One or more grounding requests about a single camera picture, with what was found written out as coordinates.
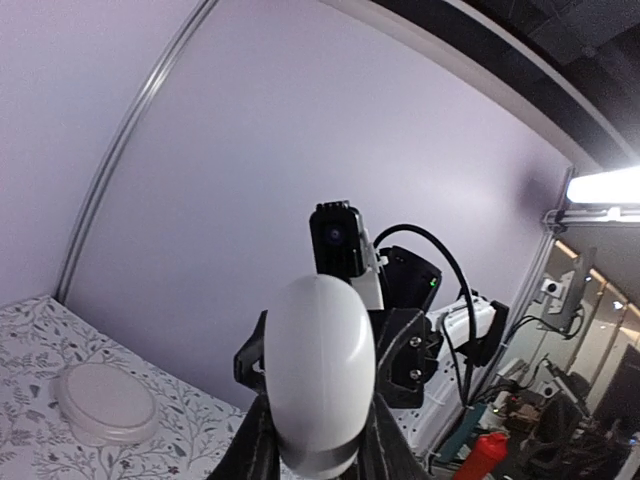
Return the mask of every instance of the white wall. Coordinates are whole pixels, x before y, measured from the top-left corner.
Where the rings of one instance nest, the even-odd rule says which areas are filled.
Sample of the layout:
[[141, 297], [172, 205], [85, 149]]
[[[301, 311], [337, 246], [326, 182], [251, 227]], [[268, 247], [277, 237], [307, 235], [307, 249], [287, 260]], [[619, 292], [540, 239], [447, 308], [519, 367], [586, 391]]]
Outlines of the white wall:
[[0, 305], [53, 291], [96, 167], [194, 5], [0, 2]]
[[[474, 288], [510, 303], [567, 166], [473, 88], [330, 7], [223, 1], [128, 147], [69, 303], [246, 406], [233, 354], [272, 294], [313, 271], [316, 203], [350, 199], [373, 234], [423, 225]], [[434, 250], [393, 240], [443, 267], [437, 303], [452, 301]]]

